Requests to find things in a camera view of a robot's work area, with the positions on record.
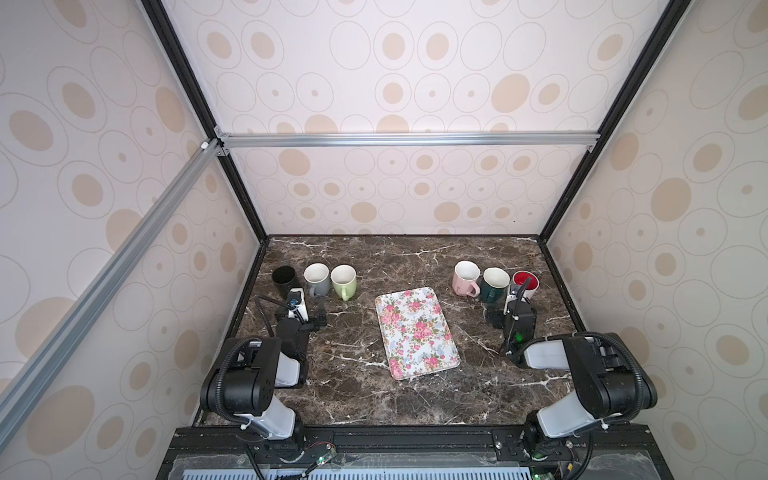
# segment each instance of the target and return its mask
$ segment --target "black cup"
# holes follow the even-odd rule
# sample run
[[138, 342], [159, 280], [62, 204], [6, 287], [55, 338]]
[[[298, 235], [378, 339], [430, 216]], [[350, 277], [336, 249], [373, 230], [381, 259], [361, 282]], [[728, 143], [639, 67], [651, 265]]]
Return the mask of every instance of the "black cup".
[[288, 298], [288, 292], [292, 288], [301, 288], [299, 277], [296, 276], [296, 271], [292, 266], [283, 265], [279, 266], [272, 272], [272, 282], [275, 284], [277, 291], [280, 292], [280, 296], [283, 300]]

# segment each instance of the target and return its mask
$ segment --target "dark green mug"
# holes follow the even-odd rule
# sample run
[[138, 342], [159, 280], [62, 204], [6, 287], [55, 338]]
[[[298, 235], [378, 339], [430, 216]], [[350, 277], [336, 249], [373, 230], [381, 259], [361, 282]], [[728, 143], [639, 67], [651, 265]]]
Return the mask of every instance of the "dark green mug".
[[504, 270], [496, 266], [486, 268], [482, 274], [478, 299], [483, 303], [498, 302], [506, 296], [509, 280], [509, 273]]

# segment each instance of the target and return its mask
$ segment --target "cable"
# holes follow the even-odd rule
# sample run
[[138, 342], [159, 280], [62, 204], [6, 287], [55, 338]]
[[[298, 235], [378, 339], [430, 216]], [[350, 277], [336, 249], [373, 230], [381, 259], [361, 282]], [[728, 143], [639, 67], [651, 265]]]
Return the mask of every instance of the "cable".
[[217, 413], [221, 418], [227, 420], [228, 422], [232, 423], [238, 423], [240, 425], [248, 425], [248, 428], [252, 429], [255, 432], [258, 432], [259, 435], [261, 435], [261, 432], [257, 429], [257, 427], [251, 423], [250, 420], [244, 419], [243, 417], [232, 415], [227, 411], [227, 409], [224, 407], [224, 376], [227, 374], [227, 371], [232, 366], [232, 362], [237, 358], [237, 355], [240, 354], [240, 351], [245, 347], [245, 345], [248, 345], [249, 343], [259, 340], [259, 338], [255, 336], [251, 336], [248, 338], [244, 338], [241, 341], [239, 341], [229, 352], [227, 352], [227, 355], [224, 357], [224, 360], [221, 362], [221, 365], [219, 366], [219, 371], [216, 373], [216, 379], [214, 380], [214, 412]]
[[259, 465], [256, 463], [256, 457], [253, 455], [248, 444], [245, 445], [245, 454], [248, 456], [250, 466], [253, 467], [253, 471], [256, 472], [256, 476], [259, 477], [259, 480], [266, 480], [264, 474], [261, 472], [261, 468], [259, 468]]
[[[525, 282], [523, 282], [523, 284], [520, 285], [520, 288], [515, 293], [515, 306], [512, 307], [512, 318], [514, 318], [515, 314], [518, 312], [518, 307], [520, 306], [520, 302], [523, 297], [523, 294], [528, 289], [528, 286], [531, 285], [532, 280], [533, 280], [532, 277], [528, 277], [527, 279], [525, 279]], [[509, 343], [512, 341], [512, 331], [514, 331], [514, 329], [510, 328], [509, 335], [507, 335], [507, 342], [504, 344], [506, 351], [510, 350]]]
[[581, 461], [581, 465], [576, 468], [576, 471], [573, 475], [569, 475], [567, 480], [577, 480], [579, 477], [581, 477], [584, 472], [587, 470], [587, 464], [589, 463], [590, 459], [592, 458], [592, 450], [594, 449], [594, 434], [592, 432], [589, 432], [589, 435], [587, 436], [587, 453], [584, 455], [584, 460]]
[[264, 321], [264, 326], [266, 327], [266, 332], [270, 334], [270, 336], [275, 336], [274, 330], [272, 330], [272, 324], [270, 323], [270, 319], [266, 316], [266, 313], [264, 313], [264, 307], [261, 306], [261, 302], [259, 301], [259, 297], [255, 296], [254, 299], [256, 300], [256, 308], [259, 310], [259, 314], [261, 315], [261, 319]]
[[272, 330], [272, 323], [270, 323], [270, 318], [266, 316], [266, 313], [264, 312], [264, 307], [261, 305], [260, 300], [266, 300], [269, 303], [274, 303], [275, 305], [281, 306], [284, 309], [289, 311], [297, 310], [297, 307], [294, 305], [283, 303], [283, 302], [280, 302], [279, 300], [275, 300], [274, 298], [269, 298], [268, 296], [264, 296], [264, 295], [254, 295], [253, 299], [256, 302], [256, 308], [259, 310], [259, 314], [261, 314], [261, 319], [264, 321], [266, 332], [269, 333], [270, 336], [275, 336], [275, 332], [274, 330]]
[[516, 363], [522, 356], [523, 352], [531, 345], [534, 345], [536, 343], [546, 342], [549, 340], [563, 340], [563, 339], [571, 338], [574, 336], [592, 337], [595, 339], [603, 340], [608, 345], [618, 350], [621, 356], [624, 357], [624, 360], [626, 360], [627, 366], [629, 367], [629, 370], [632, 372], [632, 376], [634, 377], [634, 402], [633, 402], [632, 408], [628, 409], [626, 412], [622, 412], [621, 416], [608, 417], [607, 419], [602, 420], [602, 422], [606, 424], [614, 424], [619, 422], [623, 423], [623, 422], [631, 421], [633, 418], [637, 416], [638, 413], [640, 413], [643, 410], [643, 404], [645, 402], [645, 380], [643, 379], [643, 369], [640, 367], [640, 363], [637, 362], [637, 360], [634, 358], [634, 356], [629, 351], [629, 349], [626, 346], [624, 346], [622, 342], [616, 340], [614, 337], [605, 335], [603, 333], [598, 333], [598, 332], [574, 332], [574, 333], [562, 333], [561, 335], [544, 336], [544, 337], [527, 341], [520, 348], [520, 350], [518, 350], [516, 353], [513, 353], [511, 355], [507, 355], [507, 357], [513, 363]]
[[[284, 475], [280, 477], [275, 477], [274, 480], [302, 480], [304, 478], [307, 478], [309, 474], [314, 471], [315, 468], [323, 465], [324, 463], [327, 463], [330, 459], [332, 459], [334, 456], [336, 456], [336, 446], [331, 442], [314, 442], [312, 445], [310, 445], [306, 450], [311, 449], [315, 445], [321, 445], [321, 444], [328, 444], [333, 447], [332, 455], [329, 458], [323, 458], [322, 456], [317, 459], [317, 462], [314, 462], [312, 465], [310, 465], [306, 470], [301, 472], [298, 475]], [[256, 462], [256, 456], [253, 454], [253, 451], [250, 449], [250, 445], [247, 443], [245, 445], [245, 454], [248, 457], [248, 461], [250, 462], [250, 466], [253, 468], [253, 470], [256, 472], [256, 476], [259, 477], [259, 480], [266, 480], [264, 478], [264, 474], [261, 472], [261, 468], [259, 468], [259, 465]]]

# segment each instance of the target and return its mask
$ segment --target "ventilation grille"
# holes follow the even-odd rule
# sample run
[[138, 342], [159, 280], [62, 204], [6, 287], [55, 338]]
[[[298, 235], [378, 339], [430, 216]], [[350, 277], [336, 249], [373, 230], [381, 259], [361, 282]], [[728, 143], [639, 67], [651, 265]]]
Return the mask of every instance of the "ventilation grille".
[[[266, 480], [295, 475], [301, 470], [270, 470]], [[344, 468], [338, 472], [316, 470], [310, 480], [531, 480], [527, 467], [474, 468]], [[256, 472], [240, 468], [222, 470], [186, 470], [184, 480], [257, 480]]]

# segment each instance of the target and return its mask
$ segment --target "black metal base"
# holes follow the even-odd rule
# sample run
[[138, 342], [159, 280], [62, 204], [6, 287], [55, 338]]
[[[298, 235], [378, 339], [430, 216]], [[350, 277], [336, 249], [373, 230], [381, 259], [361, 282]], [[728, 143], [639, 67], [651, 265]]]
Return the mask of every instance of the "black metal base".
[[[495, 455], [499, 462], [518, 462], [535, 472], [554, 473], [560, 462], [571, 460], [566, 447], [555, 449], [546, 459], [531, 460], [518, 441], [522, 425], [318, 425], [304, 428], [306, 445], [331, 442], [338, 455], [386, 453], [473, 453]], [[157, 480], [165, 480], [178, 456], [243, 455], [246, 440], [239, 427], [190, 427], [177, 429], [166, 451]], [[584, 447], [586, 435], [570, 439], [576, 449]], [[271, 468], [307, 468], [324, 449], [308, 451], [294, 463], [280, 458], [279, 450], [251, 443], [260, 464]], [[601, 452], [645, 451], [662, 480], [674, 480], [654, 437], [645, 425], [613, 425], [594, 433], [594, 456]]]

